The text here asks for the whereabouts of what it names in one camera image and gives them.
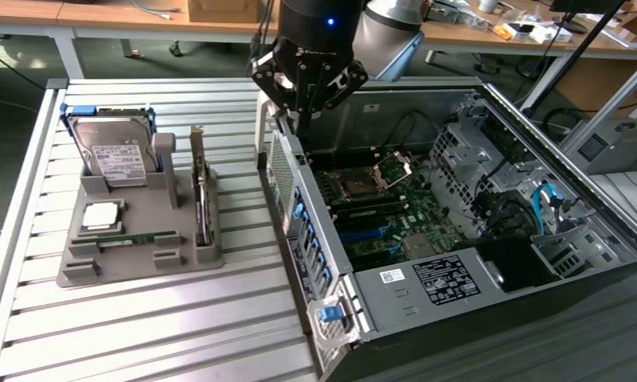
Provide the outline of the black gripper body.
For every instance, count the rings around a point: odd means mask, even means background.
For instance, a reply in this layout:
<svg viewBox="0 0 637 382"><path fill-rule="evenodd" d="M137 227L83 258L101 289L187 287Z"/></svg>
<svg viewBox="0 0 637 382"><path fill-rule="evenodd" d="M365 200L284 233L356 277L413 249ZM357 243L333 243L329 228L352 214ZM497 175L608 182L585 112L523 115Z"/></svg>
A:
<svg viewBox="0 0 637 382"><path fill-rule="evenodd" d="M283 1L273 59L292 84L332 80L353 63L360 1Z"/></svg>

